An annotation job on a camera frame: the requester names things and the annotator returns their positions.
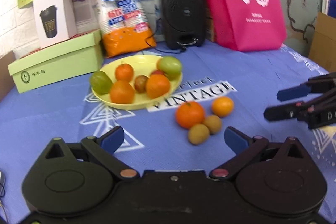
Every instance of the black robotic gripper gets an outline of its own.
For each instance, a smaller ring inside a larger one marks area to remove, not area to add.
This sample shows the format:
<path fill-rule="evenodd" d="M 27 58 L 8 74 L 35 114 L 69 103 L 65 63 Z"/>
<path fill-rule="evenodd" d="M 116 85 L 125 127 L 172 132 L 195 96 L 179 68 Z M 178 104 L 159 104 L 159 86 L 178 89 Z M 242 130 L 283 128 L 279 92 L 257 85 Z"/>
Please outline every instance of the black robotic gripper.
<path fill-rule="evenodd" d="M 318 214 L 326 181 L 296 138 L 270 143 L 228 127 L 225 142 L 236 156 L 209 176 L 140 176 L 112 155 L 123 140 L 119 126 L 80 143 L 51 140 L 24 179 L 31 213 L 21 223 L 328 223 Z"/>

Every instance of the kiwi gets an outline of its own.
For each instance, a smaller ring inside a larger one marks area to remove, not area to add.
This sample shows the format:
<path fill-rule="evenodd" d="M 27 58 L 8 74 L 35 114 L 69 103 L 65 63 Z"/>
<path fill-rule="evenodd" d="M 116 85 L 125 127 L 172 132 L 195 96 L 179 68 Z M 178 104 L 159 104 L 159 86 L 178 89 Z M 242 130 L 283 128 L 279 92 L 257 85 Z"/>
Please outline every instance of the kiwi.
<path fill-rule="evenodd" d="M 209 138 L 209 136 L 209 129 L 201 123 L 194 125 L 192 128 L 189 129 L 188 132 L 188 140 L 193 145 L 199 145 L 205 142 Z"/>
<path fill-rule="evenodd" d="M 216 115 L 206 117 L 203 124 L 210 130 L 210 134 L 217 134 L 222 129 L 222 120 Z"/>

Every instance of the green box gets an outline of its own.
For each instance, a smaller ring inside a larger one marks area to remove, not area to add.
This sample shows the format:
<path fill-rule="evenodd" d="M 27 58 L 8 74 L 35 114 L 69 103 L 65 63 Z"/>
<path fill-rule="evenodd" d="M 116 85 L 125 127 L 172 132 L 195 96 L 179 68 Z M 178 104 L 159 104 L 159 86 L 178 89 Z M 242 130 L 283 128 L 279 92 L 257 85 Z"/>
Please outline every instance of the green box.
<path fill-rule="evenodd" d="M 101 68 L 100 31 L 55 44 L 8 66 L 19 93 Z"/>

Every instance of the fruit plate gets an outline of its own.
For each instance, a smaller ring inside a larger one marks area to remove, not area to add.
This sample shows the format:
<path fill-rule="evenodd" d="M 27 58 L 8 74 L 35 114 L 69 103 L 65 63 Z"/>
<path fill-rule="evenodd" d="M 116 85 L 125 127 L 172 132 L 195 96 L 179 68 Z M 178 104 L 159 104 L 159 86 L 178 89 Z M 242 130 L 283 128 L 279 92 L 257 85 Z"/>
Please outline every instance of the fruit plate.
<path fill-rule="evenodd" d="M 134 87 L 134 79 L 138 75 L 146 75 L 149 77 L 149 75 L 156 70 L 156 63 L 159 59 L 161 59 L 161 56 L 156 55 L 134 55 L 129 57 L 124 57 L 118 60 L 115 60 L 107 65 L 105 65 L 100 70 L 105 72 L 112 82 L 116 82 L 115 77 L 115 70 L 120 64 L 130 64 L 134 69 L 134 77 L 133 80 L 130 82 L 132 87 Z M 164 100 L 165 98 L 169 97 L 181 84 L 183 75 L 181 74 L 177 79 L 170 81 L 170 91 L 166 94 L 162 95 L 161 97 L 150 99 L 146 93 L 139 94 L 135 92 L 134 101 L 132 104 L 114 104 L 110 100 L 110 95 L 99 95 L 94 90 L 92 90 L 93 94 L 102 102 L 104 102 L 106 105 L 118 109 L 125 109 L 125 110 L 135 110 L 135 109 L 141 109 L 146 108 L 155 105 L 156 103 L 159 103 L 160 101 Z"/>

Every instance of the black coffee cup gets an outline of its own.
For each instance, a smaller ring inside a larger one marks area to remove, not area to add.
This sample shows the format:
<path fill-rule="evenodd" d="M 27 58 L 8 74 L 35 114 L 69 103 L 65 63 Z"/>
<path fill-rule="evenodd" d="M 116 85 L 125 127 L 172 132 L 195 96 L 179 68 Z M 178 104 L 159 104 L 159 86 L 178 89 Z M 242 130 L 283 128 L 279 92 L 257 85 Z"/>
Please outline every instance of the black coffee cup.
<path fill-rule="evenodd" d="M 45 35 L 48 38 L 53 38 L 57 35 L 56 10 L 57 8 L 53 5 L 40 13 Z"/>

